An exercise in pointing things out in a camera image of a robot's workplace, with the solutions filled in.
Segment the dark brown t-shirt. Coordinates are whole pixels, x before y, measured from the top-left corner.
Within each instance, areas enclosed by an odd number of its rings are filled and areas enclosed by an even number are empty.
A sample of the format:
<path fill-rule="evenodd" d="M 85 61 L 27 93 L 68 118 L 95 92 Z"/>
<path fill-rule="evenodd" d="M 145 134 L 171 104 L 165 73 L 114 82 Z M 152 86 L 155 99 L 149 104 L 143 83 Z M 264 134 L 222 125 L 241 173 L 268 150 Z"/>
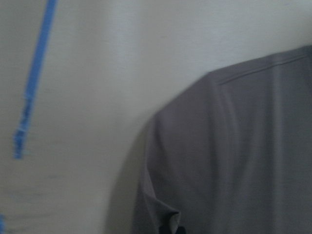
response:
<path fill-rule="evenodd" d="M 131 233 L 311 231 L 311 46 L 209 72 L 152 118 Z"/>

